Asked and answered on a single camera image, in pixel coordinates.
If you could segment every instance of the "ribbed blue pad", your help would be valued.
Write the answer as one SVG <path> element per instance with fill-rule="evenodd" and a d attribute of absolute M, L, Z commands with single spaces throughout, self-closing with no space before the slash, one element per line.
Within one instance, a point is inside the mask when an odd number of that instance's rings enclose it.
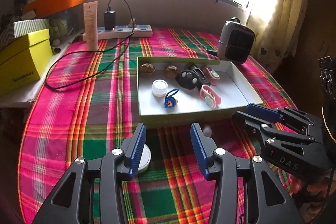
<path fill-rule="evenodd" d="M 282 121 L 281 116 L 276 110 L 258 106 L 255 104 L 248 104 L 246 107 L 246 113 L 271 123 L 277 123 Z"/>
<path fill-rule="evenodd" d="M 131 164 L 129 174 L 132 179 L 138 173 L 139 164 L 142 156 L 143 147 L 145 146 L 145 142 L 146 142 L 146 127 L 142 126 L 137 141 L 135 143 L 134 149 L 132 151 L 130 160 Z"/>
<path fill-rule="evenodd" d="M 207 157 L 201 143 L 201 140 L 197 134 L 196 128 L 194 125 L 190 128 L 190 138 L 193 145 L 194 153 L 196 156 L 197 164 L 199 170 L 205 179 L 209 176 L 209 168 L 207 166 Z"/>

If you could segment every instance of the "black power adapter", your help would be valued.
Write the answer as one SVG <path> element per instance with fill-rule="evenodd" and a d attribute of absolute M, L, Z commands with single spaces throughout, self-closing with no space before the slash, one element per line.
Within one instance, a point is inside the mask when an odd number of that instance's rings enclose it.
<path fill-rule="evenodd" d="M 114 30 L 116 27 L 116 12 L 111 11 L 111 7 L 107 7 L 107 11 L 104 13 L 104 26 L 105 30 Z"/>

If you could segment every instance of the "orange container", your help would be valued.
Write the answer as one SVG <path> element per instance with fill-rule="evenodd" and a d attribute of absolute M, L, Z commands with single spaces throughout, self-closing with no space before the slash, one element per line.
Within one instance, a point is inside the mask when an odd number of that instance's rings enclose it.
<path fill-rule="evenodd" d="M 85 0 L 36 0 L 23 8 L 23 14 L 33 10 L 36 17 L 46 17 L 84 3 Z"/>

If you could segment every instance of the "yellow curtain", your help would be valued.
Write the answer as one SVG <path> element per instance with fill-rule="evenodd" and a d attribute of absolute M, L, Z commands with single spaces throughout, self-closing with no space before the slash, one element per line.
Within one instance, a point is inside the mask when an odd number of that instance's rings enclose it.
<path fill-rule="evenodd" d="M 252 0 L 248 26 L 256 38 L 251 55 L 273 73 L 288 55 L 295 55 L 308 0 Z"/>

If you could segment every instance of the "power strip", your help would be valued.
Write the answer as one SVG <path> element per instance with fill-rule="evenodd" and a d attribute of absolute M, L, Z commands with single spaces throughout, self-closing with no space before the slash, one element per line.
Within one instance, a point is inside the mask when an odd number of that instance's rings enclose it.
<path fill-rule="evenodd" d="M 105 30 L 105 27 L 98 28 L 98 40 L 112 38 L 126 38 L 132 33 L 132 28 L 128 26 L 116 26 L 114 30 Z M 132 37 L 152 37 L 152 28 L 150 25 L 137 25 L 134 28 Z M 83 40 L 86 41 L 86 35 L 83 34 Z"/>

